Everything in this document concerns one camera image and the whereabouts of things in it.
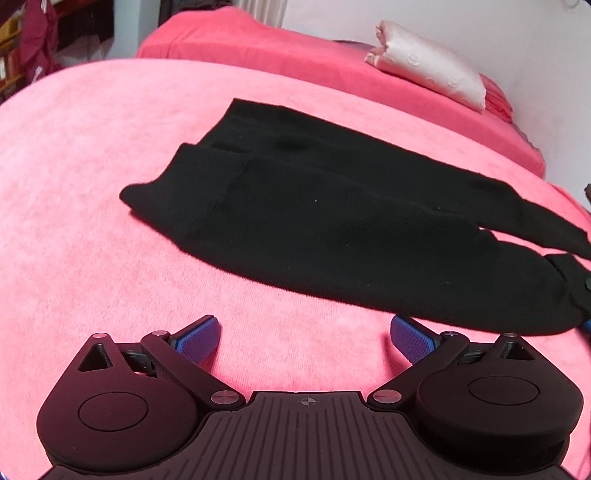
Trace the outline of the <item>black pants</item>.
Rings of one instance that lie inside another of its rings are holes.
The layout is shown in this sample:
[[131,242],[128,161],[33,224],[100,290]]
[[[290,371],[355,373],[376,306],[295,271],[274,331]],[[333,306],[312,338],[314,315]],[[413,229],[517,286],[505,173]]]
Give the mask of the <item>black pants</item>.
[[283,106],[233,101],[119,197],[183,252],[273,287],[521,335],[590,318],[581,229],[502,181]]

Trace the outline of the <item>pink fleece blanket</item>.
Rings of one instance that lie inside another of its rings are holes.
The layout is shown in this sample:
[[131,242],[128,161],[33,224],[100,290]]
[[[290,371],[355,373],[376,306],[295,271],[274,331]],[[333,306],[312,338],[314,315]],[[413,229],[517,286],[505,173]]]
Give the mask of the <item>pink fleece blanket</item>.
[[211,373],[254,390],[369,393],[407,367],[387,313],[216,270],[133,217],[123,187],[157,177],[235,98],[284,105],[500,179],[581,229],[583,209],[498,153],[402,111],[269,73],[113,60],[48,76],[1,107],[1,469],[49,468],[45,398],[87,338],[135,342],[200,316],[221,321]]

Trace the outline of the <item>folded red blanket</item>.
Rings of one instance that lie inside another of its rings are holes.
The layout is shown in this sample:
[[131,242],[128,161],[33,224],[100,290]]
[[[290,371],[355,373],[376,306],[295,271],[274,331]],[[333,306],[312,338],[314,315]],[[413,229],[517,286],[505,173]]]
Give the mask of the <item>folded red blanket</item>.
[[481,79],[486,89],[486,110],[496,115],[501,120],[513,122],[513,108],[504,91],[489,77],[482,75]]

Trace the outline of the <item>cream satin pillow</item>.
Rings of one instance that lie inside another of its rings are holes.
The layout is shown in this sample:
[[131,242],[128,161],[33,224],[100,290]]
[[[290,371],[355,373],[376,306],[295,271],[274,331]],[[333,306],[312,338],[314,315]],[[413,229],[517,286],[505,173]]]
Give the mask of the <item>cream satin pillow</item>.
[[444,95],[472,110],[486,108],[486,87],[480,73],[462,55],[402,25],[382,20],[376,27],[380,45],[365,61],[382,72],[401,77]]

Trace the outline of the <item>red bed sheet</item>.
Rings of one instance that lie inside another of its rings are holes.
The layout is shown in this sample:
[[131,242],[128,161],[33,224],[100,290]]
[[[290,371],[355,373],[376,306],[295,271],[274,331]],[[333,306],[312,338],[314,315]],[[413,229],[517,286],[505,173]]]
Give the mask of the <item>red bed sheet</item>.
[[164,22],[140,58],[226,64],[329,87],[412,114],[472,139],[543,177],[546,163],[514,123],[472,110],[365,61],[373,49],[266,26],[236,7],[183,11]]

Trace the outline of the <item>hanging clothes rack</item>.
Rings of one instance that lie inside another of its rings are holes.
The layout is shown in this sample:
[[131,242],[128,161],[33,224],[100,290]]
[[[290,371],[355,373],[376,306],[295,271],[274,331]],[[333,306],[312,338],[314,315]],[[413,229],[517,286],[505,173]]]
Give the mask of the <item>hanging clothes rack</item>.
[[61,69],[58,18],[50,1],[23,1],[1,26],[1,102]]

